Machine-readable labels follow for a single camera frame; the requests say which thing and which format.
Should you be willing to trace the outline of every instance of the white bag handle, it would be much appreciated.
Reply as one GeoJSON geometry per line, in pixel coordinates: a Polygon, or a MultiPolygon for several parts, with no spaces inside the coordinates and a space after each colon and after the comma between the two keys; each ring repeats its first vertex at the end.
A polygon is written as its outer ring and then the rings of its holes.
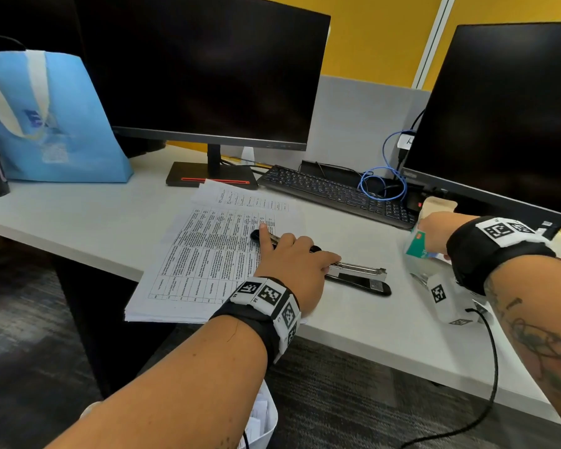
{"type": "Polygon", "coordinates": [[[17,137],[37,139],[44,133],[46,120],[48,120],[48,108],[50,107],[50,92],[48,91],[48,70],[46,68],[46,55],[41,50],[26,50],[27,69],[31,90],[35,97],[35,102],[39,108],[39,116],[42,120],[42,128],[35,135],[23,133],[21,124],[8,105],[7,98],[0,91],[0,122],[8,131],[17,137]]]}

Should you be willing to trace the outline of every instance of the forearm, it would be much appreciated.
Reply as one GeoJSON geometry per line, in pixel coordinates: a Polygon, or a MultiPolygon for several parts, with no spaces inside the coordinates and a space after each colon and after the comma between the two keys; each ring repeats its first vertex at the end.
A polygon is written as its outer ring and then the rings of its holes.
{"type": "Polygon", "coordinates": [[[505,334],[561,416],[561,261],[514,258],[485,288],[505,334]]]}
{"type": "Polygon", "coordinates": [[[235,449],[267,359],[249,326],[214,318],[48,448],[235,449]]]}

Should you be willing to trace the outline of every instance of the qr code on bag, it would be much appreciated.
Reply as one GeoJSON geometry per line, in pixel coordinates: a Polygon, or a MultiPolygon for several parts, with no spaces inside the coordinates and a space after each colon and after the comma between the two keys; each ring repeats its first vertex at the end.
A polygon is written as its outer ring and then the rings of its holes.
{"type": "Polygon", "coordinates": [[[42,148],[42,161],[46,164],[62,164],[69,161],[64,143],[45,143],[42,148]]]}

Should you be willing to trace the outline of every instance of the wristband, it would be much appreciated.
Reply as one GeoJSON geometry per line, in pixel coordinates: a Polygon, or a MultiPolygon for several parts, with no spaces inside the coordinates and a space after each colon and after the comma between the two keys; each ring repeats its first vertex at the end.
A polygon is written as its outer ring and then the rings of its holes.
{"type": "Polygon", "coordinates": [[[484,283],[498,266],[523,255],[555,258],[549,244],[523,222],[487,216],[460,226],[447,241],[447,253],[457,282],[484,296],[484,283]]]}
{"type": "Polygon", "coordinates": [[[270,277],[248,278],[211,318],[220,315],[236,317],[258,333],[268,352],[269,367],[284,354],[301,320],[292,291],[270,277]]]}

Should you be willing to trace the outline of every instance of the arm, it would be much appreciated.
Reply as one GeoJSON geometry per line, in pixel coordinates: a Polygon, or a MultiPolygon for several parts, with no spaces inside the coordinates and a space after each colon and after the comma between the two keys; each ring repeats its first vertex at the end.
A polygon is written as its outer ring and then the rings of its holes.
{"type": "MultiPolygon", "coordinates": [[[[457,228],[475,216],[435,212],[420,222],[426,250],[446,254],[457,228]]],[[[485,283],[486,297],[521,361],[561,416],[561,260],[513,258],[485,283]]]]}
{"type": "MultiPolygon", "coordinates": [[[[276,250],[260,227],[256,276],[283,281],[302,314],[322,296],[340,257],[309,253],[314,242],[284,234],[276,250]]],[[[48,449],[236,449],[266,372],[268,354],[247,324],[216,317],[132,383],[77,421],[48,449]]]]}

